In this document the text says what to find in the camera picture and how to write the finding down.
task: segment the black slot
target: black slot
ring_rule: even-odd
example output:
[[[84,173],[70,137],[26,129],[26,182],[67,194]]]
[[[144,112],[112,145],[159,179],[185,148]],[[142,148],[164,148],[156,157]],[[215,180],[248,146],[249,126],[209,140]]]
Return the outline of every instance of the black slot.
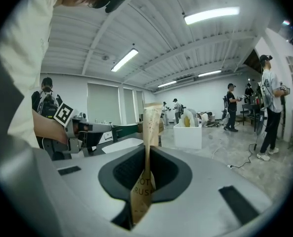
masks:
[[[63,176],[63,175],[67,175],[67,174],[71,174],[74,173],[76,171],[81,170],[81,168],[79,168],[78,166],[73,166],[73,167],[69,167],[69,168],[63,168],[58,170],[58,173]]]
[[[223,187],[219,189],[219,192],[242,225],[245,225],[259,215],[255,208],[234,186]]]

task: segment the white cloth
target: white cloth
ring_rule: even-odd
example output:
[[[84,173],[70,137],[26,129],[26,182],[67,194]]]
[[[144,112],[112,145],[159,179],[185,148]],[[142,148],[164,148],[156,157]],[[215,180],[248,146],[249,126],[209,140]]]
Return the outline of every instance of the white cloth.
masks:
[[[34,134],[31,95],[39,87],[41,64],[48,48],[53,7],[57,0],[22,0],[0,33],[0,59],[24,95],[8,134],[38,148]]]
[[[180,104],[178,102],[175,103],[174,107],[177,107],[177,109],[175,109],[175,112],[178,113],[179,112],[179,107]]]
[[[282,111],[280,97],[275,97],[273,90],[280,88],[277,75],[271,70],[265,69],[261,78],[261,90],[264,95],[264,106],[276,113]]]

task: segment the white storage box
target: white storage box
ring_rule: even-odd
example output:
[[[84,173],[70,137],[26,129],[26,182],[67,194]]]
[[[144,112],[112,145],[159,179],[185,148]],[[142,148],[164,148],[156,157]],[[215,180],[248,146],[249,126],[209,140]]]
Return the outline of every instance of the white storage box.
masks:
[[[175,146],[178,148],[201,149],[202,148],[202,125],[198,127],[180,127],[179,124],[174,128]]]

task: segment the fluorescent light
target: fluorescent light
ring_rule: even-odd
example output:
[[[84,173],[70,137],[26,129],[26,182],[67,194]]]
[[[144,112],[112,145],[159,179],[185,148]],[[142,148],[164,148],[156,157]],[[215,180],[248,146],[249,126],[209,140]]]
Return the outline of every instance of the fluorescent light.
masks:
[[[168,83],[165,83],[165,84],[162,84],[162,85],[159,85],[158,88],[161,88],[161,87],[165,87],[165,86],[168,86],[168,85],[172,85],[176,83],[176,81],[171,81],[171,82],[168,82]]]
[[[132,59],[135,55],[138,54],[138,51],[133,48],[125,57],[121,59],[111,70],[112,72],[118,71],[125,63],[127,63],[130,59]]]
[[[213,74],[217,74],[217,73],[221,73],[221,70],[216,70],[216,71],[200,74],[200,75],[198,75],[198,77],[205,77],[205,76],[209,76],[209,75],[213,75]]]
[[[192,23],[196,23],[198,21],[202,21],[202,20],[206,20],[210,18],[229,16],[229,15],[238,15],[238,14],[240,14],[239,7],[228,7],[228,8],[220,8],[215,10],[207,10],[204,12],[199,12],[190,16],[185,16],[184,19],[187,25],[190,25]]]

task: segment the brown paper bag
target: brown paper bag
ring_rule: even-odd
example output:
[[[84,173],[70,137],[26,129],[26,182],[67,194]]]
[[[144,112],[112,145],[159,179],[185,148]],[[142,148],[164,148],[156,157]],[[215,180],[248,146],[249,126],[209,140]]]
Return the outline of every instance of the brown paper bag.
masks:
[[[145,145],[145,168],[131,193],[131,211],[133,224],[137,224],[151,205],[151,194],[155,190],[155,180],[151,173],[150,146],[158,146],[159,122],[163,105],[147,104],[143,113],[143,141]]]

